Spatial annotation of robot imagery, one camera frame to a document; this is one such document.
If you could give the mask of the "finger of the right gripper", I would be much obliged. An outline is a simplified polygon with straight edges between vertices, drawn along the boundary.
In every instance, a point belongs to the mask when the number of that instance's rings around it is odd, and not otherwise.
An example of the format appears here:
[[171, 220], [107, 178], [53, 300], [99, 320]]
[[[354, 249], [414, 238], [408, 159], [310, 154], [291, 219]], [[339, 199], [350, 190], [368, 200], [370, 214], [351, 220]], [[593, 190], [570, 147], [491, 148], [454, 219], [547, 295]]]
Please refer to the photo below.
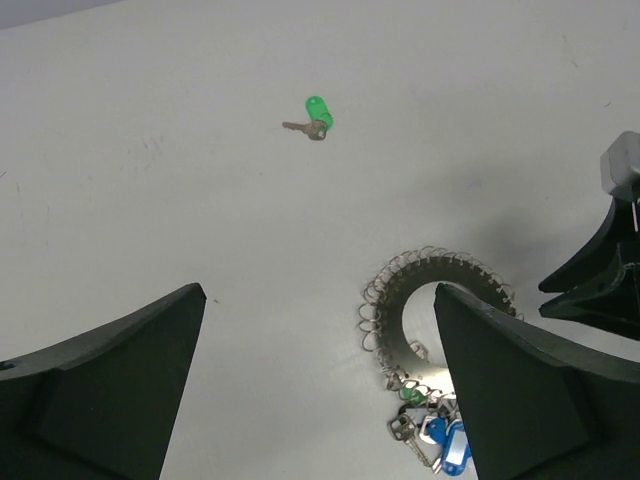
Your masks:
[[616, 335], [639, 333], [639, 213], [614, 199], [593, 237], [539, 284], [556, 296], [539, 307], [544, 318], [571, 321]]

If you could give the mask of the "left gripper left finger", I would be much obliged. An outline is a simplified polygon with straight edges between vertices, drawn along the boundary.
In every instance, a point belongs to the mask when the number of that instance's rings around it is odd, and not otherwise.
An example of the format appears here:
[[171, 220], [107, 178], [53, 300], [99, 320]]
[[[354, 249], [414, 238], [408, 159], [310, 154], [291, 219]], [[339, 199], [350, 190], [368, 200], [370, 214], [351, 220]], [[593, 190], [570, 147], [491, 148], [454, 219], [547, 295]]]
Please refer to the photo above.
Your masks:
[[2, 361], [2, 478], [159, 478], [206, 301], [200, 284], [187, 284]]

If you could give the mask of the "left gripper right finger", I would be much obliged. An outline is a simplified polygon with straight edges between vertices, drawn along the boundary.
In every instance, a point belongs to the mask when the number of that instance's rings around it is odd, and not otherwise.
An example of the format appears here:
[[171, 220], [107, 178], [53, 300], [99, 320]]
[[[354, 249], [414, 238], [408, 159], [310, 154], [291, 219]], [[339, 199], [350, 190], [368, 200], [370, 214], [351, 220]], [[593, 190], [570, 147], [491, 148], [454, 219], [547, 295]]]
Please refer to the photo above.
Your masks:
[[434, 311], [479, 478], [638, 478], [638, 363], [453, 285]]

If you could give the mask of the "metal key organizer ring disc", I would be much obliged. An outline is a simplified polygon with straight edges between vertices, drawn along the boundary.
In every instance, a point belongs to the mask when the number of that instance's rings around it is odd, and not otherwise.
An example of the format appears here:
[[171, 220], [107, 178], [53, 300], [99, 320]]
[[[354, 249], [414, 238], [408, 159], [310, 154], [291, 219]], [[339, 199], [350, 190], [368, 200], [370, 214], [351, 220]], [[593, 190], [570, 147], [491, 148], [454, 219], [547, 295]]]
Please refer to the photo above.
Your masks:
[[364, 288], [358, 328], [386, 388], [405, 398], [412, 390], [454, 390], [432, 305], [440, 284], [521, 316], [511, 286], [469, 253], [427, 246], [393, 257]]

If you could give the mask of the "blue tag with label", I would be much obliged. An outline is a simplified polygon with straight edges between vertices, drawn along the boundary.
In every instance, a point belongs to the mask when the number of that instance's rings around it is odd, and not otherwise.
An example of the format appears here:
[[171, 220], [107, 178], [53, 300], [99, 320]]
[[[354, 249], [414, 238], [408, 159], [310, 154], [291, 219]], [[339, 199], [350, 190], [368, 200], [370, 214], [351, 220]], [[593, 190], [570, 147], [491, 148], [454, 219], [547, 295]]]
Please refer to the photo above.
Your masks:
[[441, 470], [448, 476], [460, 476], [471, 458], [470, 444], [462, 421], [452, 422], [446, 430], [441, 454]]

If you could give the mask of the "blue tag key bunch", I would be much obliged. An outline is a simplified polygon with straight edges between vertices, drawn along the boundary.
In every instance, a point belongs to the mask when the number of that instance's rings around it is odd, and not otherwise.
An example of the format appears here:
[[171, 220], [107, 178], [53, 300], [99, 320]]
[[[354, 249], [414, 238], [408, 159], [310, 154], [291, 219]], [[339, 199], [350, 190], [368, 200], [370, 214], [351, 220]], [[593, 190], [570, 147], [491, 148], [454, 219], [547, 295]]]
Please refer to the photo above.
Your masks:
[[449, 425], [459, 419], [459, 405], [453, 397], [403, 405], [387, 429], [396, 442], [410, 448], [420, 463], [434, 474], [442, 471], [442, 454]]

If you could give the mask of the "key with green tag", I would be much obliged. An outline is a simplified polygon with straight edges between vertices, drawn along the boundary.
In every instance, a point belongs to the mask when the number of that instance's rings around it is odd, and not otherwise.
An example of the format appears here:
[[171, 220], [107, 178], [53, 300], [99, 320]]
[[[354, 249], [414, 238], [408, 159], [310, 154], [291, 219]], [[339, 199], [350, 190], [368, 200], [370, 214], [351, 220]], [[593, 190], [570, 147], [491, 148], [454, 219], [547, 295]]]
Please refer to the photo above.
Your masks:
[[305, 101], [305, 109], [309, 117], [306, 123], [283, 122], [282, 127], [299, 131], [312, 141], [323, 141], [334, 125], [334, 117], [321, 96], [310, 96]]

